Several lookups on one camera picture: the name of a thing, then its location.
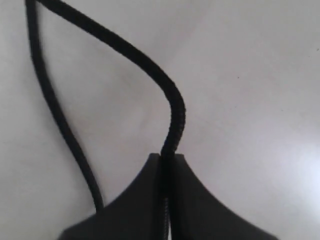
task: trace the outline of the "black cable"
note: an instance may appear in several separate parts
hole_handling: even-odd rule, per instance
[[[78,26],[128,58],[145,71],[163,90],[171,107],[169,132],[161,149],[161,160],[164,165],[174,157],[175,151],[181,140],[186,121],[185,103],[175,83],[167,76],[167,74],[147,55],[114,32],[106,29],[99,23],[60,0],[25,0],[30,51],[38,81],[53,118],[88,183],[95,207],[97,211],[99,211],[103,207],[99,187],[88,161],[68,125],[48,77],[39,37],[36,2],[41,3],[50,11]]]

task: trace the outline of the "white surface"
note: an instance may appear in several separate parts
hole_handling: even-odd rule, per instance
[[[153,58],[185,98],[179,152],[223,203],[281,240],[319,240],[320,1],[68,0]],[[41,9],[49,71],[105,201],[167,134],[132,63]],[[55,240],[94,212],[41,95],[22,0],[0,0],[0,239]]]

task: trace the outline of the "black cord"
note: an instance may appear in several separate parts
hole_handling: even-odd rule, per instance
[[[114,32],[106,29],[99,23],[60,0],[25,0],[31,58],[41,90],[66,144],[70,148],[87,181],[96,210],[100,211],[103,208],[103,200],[98,184],[90,169],[88,161],[64,116],[46,70],[39,37],[36,2],[41,3],[53,13],[78,26],[128,58],[145,71],[163,90],[171,107],[169,132],[161,149],[161,160],[164,165],[167,165],[166,163],[174,157],[175,151],[181,140],[186,121],[185,103],[175,83],[167,76],[167,74],[147,55]]]

